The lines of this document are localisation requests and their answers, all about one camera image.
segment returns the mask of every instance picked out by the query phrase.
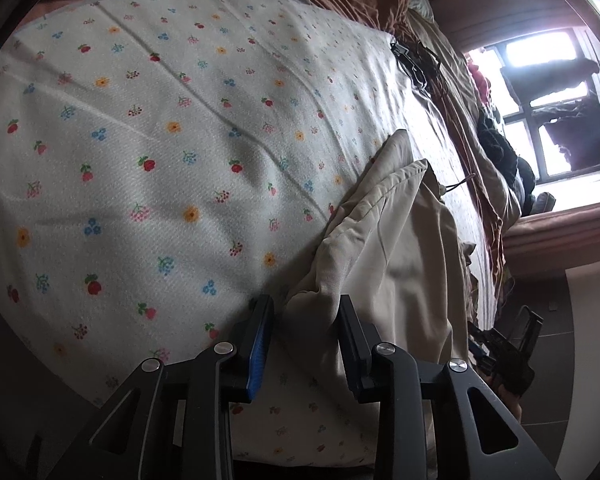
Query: bed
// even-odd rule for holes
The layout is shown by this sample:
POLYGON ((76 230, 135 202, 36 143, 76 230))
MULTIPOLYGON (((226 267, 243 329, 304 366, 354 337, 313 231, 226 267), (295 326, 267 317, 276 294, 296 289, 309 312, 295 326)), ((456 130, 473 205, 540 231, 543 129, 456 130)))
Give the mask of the bed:
MULTIPOLYGON (((0 316, 86 413, 142 359, 221 338, 250 296, 281 312, 405 130, 443 186, 475 174, 444 202, 471 253, 461 318, 490 327, 520 208, 478 145, 478 114, 426 0, 41 0, 0 52, 0 316), (437 55, 430 96, 392 36, 437 55)), ((373 428, 283 345, 272 353, 258 400, 234 406, 236 458, 373 463, 373 428)), ((54 418, 32 430, 53 442, 54 418)))

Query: floral sheet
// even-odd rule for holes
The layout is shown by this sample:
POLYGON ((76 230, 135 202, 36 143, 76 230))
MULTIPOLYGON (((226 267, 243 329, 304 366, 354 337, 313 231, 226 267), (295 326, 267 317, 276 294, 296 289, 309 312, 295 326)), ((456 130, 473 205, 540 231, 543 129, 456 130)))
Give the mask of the floral sheet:
MULTIPOLYGON (((2 316, 101 404, 143 359, 196 356, 250 297, 280 305, 395 130, 462 180, 390 40, 304 0, 85 0, 23 28, 0 53, 2 316)), ((489 298, 469 193, 445 202, 489 298)), ((373 434, 274 348, 232 407, 236 456, 373 462, 373 434)))

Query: curtain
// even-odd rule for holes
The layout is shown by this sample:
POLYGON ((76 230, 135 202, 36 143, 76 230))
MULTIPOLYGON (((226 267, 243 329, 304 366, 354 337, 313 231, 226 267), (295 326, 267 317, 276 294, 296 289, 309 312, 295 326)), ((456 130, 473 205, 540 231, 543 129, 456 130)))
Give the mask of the curtain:
POLYGON ((429 0, 442 32, 462 52, 533 32, 580 27, 564 0, 429 0))
POLYGON ((514 276, 571 269, 600 261, 600 203, 520 219, 504 236, 514 276))

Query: silver screw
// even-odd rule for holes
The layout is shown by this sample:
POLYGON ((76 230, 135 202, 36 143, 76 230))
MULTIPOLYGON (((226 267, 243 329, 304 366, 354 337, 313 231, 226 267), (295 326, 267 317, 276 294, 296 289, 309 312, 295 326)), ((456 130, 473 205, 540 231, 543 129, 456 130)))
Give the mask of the silver screw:
POLYGON ((467 371, 468 367, 469 365, 462 361, 462 359, 457 359, 454 357, 453 359, 451 359, 451 361, 449 361, 449 368, 451 368, 455 372, 458 372, 459 374, 467 371))
POLYGON ((147 359, 142 361, 141 368, 143 372, 155 372, 160 368, 160 361, 158 359, 147 359))
POLYGON ((395 353, 395 346, 391 343, 380 343, 376 345, 376 352, 380 355, 391 355, 395 353))
POLYGON ((214 352, 216 354, 224 355, 234 351, 234 346, 228 341, 222 341, 214 346, 214 352))

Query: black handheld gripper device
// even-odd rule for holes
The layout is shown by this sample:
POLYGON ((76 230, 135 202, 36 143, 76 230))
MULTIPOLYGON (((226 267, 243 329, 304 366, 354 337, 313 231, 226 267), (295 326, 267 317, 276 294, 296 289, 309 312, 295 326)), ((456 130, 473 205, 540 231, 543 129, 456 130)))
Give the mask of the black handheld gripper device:
POLYGON ((274 319, 269 296, 251 306, 227 341, 195 359, 143 361, 47 480, 232 480, 229 403, 251 402, 258 392, 274 319))
POLYGON ((438 480, 558 480, 509 410, 460 359, 439 365, 383 342, 349 296, 336 318, 347 384, 360 403, 380 402, 374 480, 426 480, 422 401, 430 400, 438 480))

